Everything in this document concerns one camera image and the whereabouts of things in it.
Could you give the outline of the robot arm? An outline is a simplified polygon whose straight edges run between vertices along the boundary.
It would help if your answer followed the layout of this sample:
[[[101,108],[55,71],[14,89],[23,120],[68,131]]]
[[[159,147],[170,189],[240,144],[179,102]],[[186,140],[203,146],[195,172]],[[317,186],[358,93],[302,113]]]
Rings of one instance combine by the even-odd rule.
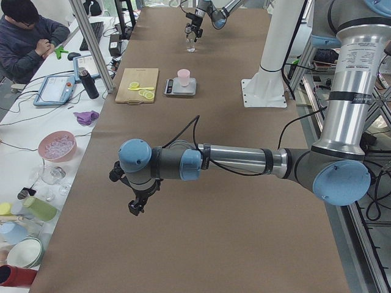
[[[212,26],[216,30],[222,29],[225,26],[228,17],[244,3],[245,1],[233,0],[221,9],[218,9],[213,1],[199,1],[194,13],[185,13],[186,18],[191,20],[191,22],[187,23],[185,26],[186,37],[194,42],[202,37],[203,29],[201,26],[205,15],[209,16]]]
[[[196,180],[210,164],[243,176],[275,175],[313,192],[320,200],[347,206],[369,190],[361,135],[370,105],[377,67],[390,40],[389,1],[317,1],[313,32],[341,44],[320,138],[310,149],[236,148],[172,139],[152,148],[131,139],[119,148],[111,181],[129,186],[138,215],[164,179]]]

